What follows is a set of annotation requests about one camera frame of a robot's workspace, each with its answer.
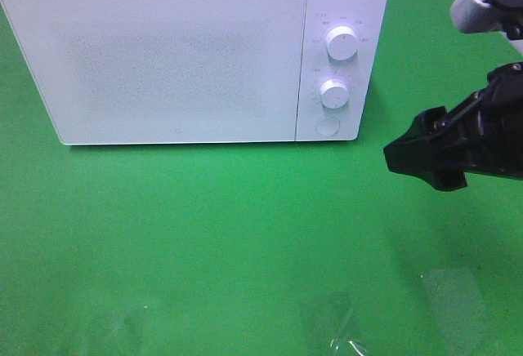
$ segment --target microwave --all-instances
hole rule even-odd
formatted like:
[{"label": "microwave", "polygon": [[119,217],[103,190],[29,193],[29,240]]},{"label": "microwave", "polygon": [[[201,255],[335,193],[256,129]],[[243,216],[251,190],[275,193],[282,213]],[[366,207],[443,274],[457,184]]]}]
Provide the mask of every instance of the microwave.
[{"label": "microwave", "polygon": [[387,0],[2,0],[65,145],[353,140]]}]

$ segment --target green table surface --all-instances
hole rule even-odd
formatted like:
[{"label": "green table surface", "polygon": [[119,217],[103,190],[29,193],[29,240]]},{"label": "green table surface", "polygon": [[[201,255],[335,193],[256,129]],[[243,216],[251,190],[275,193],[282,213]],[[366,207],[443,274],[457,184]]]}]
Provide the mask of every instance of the green table surface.
[{"label": "green table surface", "polygon": [[2,13],[0,354],[326,355],[349,303],[372,355],[523,354],[523,184],[382,155],[521,59],[452,1],[389,0],[360,137],[322,143],[63,146]]}]

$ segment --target microwave control panel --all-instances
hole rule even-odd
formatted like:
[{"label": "microwave control panel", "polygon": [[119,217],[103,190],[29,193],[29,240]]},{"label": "microwave control panel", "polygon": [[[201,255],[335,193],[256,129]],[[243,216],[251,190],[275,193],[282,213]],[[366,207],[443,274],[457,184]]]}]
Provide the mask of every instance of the microwave control panel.
[{"label": "microwave control panel", "polygon": [[387,0],[306,0],[296,140],[354,140]]}]

